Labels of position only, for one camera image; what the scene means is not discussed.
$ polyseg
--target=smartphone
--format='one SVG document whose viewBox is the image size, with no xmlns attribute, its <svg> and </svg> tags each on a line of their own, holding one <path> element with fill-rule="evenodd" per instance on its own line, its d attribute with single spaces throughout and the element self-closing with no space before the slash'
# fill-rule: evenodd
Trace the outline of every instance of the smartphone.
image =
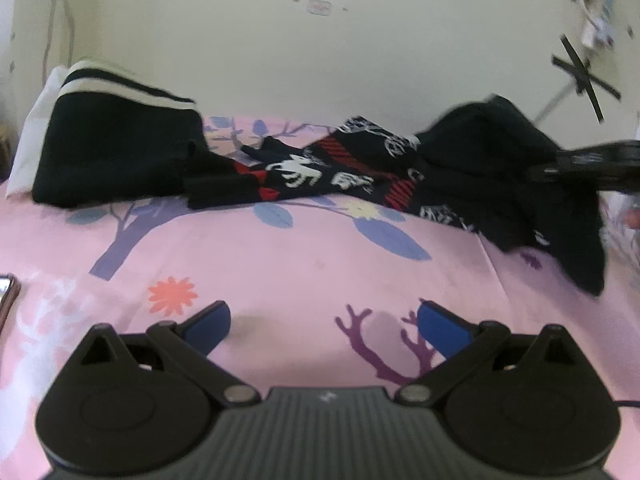
<svg viewBox="0 0 640 480">
<path fill-rule="evenodd" d="M 0 274 L 0 332 L 18 293 L 20 293 L 18 279 L 12 274 Z"/>
</svg>

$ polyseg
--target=white cloth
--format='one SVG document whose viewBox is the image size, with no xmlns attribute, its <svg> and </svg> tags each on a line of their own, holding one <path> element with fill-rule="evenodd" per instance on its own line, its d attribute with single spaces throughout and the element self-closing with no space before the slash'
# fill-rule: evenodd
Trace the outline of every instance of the white cloth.
<svg viewBox="0 0 640 480">
<path fill-rule="evenodd" d="M 45 87 L 24 121 L 14 166 L 6 186 L 8 197 L 13 194 L 27 193 L 33 189 L 49 119 L 69 71 L 70 69 L 66 66 L 57 66 L 51 71 Z"/>
</svg>

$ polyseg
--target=silver screw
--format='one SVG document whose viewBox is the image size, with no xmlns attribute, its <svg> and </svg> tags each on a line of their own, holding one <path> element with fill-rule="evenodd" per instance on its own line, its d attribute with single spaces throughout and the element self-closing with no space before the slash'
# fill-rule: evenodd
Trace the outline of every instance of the silver screw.
<svg viewBox="0 0 640 480">
<path fill-rule="evenodd" d="M 223 392 L 223 395 L 229 402 L 240 404 L 244 402 L 251 402 L 258 396 L 258 392 L 247 384 L 236 384 L 236 386 L 229 386 Z"/>
<path fill-rule="evenodd" d="M 400 390 L 400 397 L 404 402 L 419 404 L 431 397 L 431 390 L 421 384 L 409 384 Z"/>
</svg>

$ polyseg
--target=black cable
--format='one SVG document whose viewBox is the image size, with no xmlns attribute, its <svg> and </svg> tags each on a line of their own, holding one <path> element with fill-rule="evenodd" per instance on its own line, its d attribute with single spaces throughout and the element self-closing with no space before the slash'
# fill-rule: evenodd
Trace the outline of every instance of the black cable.
<svg viewBox="0 0 640 480">
<path fill-rule="evenodd" d="M 640 400 L 617 400 L 615 405 L 619 408 L 640 408 Z"/>
</svg>

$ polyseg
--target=blue leaf print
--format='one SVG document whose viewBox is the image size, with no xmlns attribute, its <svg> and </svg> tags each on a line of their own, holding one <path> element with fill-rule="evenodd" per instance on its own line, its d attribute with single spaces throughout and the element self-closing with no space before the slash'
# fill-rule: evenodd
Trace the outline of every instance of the blue leaf print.
<svg viewBox="0 0 640 480">
<path fill-rule="evenodd" d="M 309 198 L 311 200 L 313 200 L 315 203 L 320 204 L 320 205 L 324 205 L 326 207 L 336 207 L 337 206 L 337 204 L 333 200 L 329 200 L 325 196 L 310 196 Z"/>
<path fill-rule="evenodd" d="M 137 216 L 141 216 L 141 215 L 152 215 L 153 213 L 155 213 L 156 211 L 158 211 L 158 209 L 160 209 L 161 205 L 160 204 L 146 204 L 146 205 L 141 205 L 138 207 L 135 207 L 131 210 L 131 214 L 132 215 L 137 215 Z"/>
<path fill-rule="evenodd" d="M 416 261 L 429 261 L 431 256 L 407 233 L 382 220 L 354 218 L 356 228 L 369 240 L 390 253 Z"/>
<path fill-rule="evenodd" d="M 87 225 L 97 222 L 105 216 L 107 211 L 100 207 L 92 209 L 80 209 L 66 219 L 66 223 L 75 225 Z"/>
<path fill-rule="evenodd" d="M 380 214 L 385 217 L 387 220 L 391 220 L 393 222 L 406 222 L 406 218 L 404 215 L 396 211 L 395 209 L 389 209 L 388 207 L 379 206 L 378 211 Z"/>
<path fill-rule="evenodd" d="M 212 117 L 211 122 L 216 125 L 217 128 L 230 128 L 231 122 L 228 117 Z"/>
<path fill-rule="evenodd" d="M 265 224 L 280 229 L 293 227 L 293 216 L 282 206 L 271 202 L 260 202 L 254 205 L 254 214 Z"/>
<path fill-rule="evenodd" d="M 258 136 L 263 136 L 268 133 L 269 133 L 269 129 L 267 128 L 267 125 L 264 124 L 264 121 L 262 119 L 258 119 L 257 121 L 254 122 L 254 134 Z"/>
</svg>

